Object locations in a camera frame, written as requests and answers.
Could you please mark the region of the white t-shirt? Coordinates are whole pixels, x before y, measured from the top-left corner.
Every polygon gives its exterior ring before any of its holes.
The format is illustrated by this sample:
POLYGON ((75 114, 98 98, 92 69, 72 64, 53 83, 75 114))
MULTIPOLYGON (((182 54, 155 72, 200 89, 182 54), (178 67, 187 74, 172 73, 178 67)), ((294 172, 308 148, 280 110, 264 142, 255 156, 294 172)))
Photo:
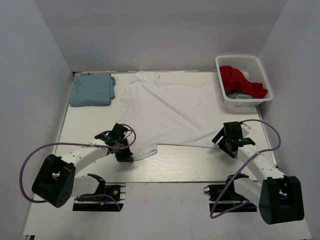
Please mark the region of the white t-shirt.
POLYGON ((216 148, 213 137, 223 126, 213 82, 162 82, 160 74, 139 71, 126 86, 119 124, 133 128, 128 137, 135 161, 159 145, 216 148))

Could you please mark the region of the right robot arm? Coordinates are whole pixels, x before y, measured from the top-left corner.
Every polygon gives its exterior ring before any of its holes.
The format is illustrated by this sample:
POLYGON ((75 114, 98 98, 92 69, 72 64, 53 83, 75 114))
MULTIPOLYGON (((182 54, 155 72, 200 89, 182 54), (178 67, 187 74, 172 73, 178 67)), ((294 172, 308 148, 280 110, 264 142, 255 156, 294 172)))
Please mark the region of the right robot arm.
POLYGON ((243 165, 226 180, 224 188, 213 200, 210 218, 216 219, 247 204, 253 204, 268 225, 301 221, 305 217, 302 186, 296 176, 288 176, 271 164, 263 155, 280 148, 282 143, 270 149, 259 150, 247 136, 245 121, 225 122, 212 142, 243 165), (218 214, 216 207, 225 195, 244 202, 218 214))

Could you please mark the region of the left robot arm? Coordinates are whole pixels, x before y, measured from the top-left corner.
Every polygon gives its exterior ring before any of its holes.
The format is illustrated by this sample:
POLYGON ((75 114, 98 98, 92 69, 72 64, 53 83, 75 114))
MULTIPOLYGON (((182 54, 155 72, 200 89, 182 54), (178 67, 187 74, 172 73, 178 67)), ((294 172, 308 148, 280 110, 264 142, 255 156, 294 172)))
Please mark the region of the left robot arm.
POLYGON ((134 144, 129 137, 136 132, 127 124, 116 123, 112 130, 97 134, 89 143, 75 143, 76 150, 65 155, 48 155, 31 187, 32 192, 56 208, 62 207, 70 198, 115 200, 106 194, 106 181, 93 173, 78 173, 108 155, 114 155, 119 163, 132 163, 134 144))

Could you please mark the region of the red t-shirt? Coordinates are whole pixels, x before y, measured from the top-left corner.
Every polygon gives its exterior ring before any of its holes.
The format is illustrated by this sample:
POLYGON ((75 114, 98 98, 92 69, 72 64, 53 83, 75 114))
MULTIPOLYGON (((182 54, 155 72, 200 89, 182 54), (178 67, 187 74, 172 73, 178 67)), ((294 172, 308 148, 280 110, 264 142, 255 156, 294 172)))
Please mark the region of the red t-shirt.
POLYGON ((220 66, 222 84, 226 92, 243 92, 256 99, 263 99, 268 90, 262 83, 248 81, 242 72, 231 66, 220 66))

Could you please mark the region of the folded light blue t-shirt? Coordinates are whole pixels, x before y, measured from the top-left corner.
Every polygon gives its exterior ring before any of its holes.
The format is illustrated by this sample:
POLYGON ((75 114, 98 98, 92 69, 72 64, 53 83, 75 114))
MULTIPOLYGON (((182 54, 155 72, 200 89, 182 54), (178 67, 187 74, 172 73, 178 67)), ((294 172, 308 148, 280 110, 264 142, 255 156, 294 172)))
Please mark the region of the folded light blue t-shirt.
POLYGON ((84 73, 73 77, 71 107, 109 106, 116 97, 116 79, 107 73, 84 73))

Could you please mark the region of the white plastic basket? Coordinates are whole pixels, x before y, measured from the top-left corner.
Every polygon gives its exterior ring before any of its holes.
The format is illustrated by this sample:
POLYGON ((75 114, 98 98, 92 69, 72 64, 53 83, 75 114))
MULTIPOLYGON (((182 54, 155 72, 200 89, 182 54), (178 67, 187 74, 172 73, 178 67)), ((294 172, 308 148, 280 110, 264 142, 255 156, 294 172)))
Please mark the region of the white plastic basket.
POLYGON ((226 107, 252 107, 258 106, 263 102, 268 102, 273 99, 273 92, 271 90, 268 78, 260 63, 260 60, 253 55, 219 55, 215 58, 215 64, 222 91, 223 101, 226 107), (252 98, 252 99, 234 99, 229 98, 226 94, 223 86, 223 79, 221 75, 220 67, 230 66, 239 70, 244 77, 251 83, 262 84, 267 90, 267 94, 264 98, 252 98))

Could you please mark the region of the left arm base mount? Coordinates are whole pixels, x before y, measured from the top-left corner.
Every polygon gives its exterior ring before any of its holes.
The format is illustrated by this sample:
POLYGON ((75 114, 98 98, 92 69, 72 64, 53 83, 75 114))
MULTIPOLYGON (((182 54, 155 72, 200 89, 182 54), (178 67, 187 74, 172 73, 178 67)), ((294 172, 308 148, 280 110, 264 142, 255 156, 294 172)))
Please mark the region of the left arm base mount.
POLYGON ((106 183, 98 197, 76 196, 74 212, 120 212, 126 198, 126 183, 106 183))

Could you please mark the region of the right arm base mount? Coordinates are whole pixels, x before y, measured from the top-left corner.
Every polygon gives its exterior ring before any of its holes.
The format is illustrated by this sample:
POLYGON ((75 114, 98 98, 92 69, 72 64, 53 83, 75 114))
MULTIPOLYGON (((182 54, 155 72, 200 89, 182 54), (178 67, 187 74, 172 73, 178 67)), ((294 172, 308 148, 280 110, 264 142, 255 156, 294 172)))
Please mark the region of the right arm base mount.
MULTIPOLYGON (((203 188, 203 193, 208 195, 210 212, 225 185, 226 182, 218 182, 208 184, 203 188)), ((241 205, 247 201, 248 200, 244 196, 237 194, 234 191, 234 186, 231 185, 218 201, 218 204, 214 209, 214 213, 222 213, 228 209, 235 208, 236 206, 241 205)), ((231 213, 256 213, 257 211, 257 207, 253 203, 248 203, 242 207, 233 209, 231 213)))

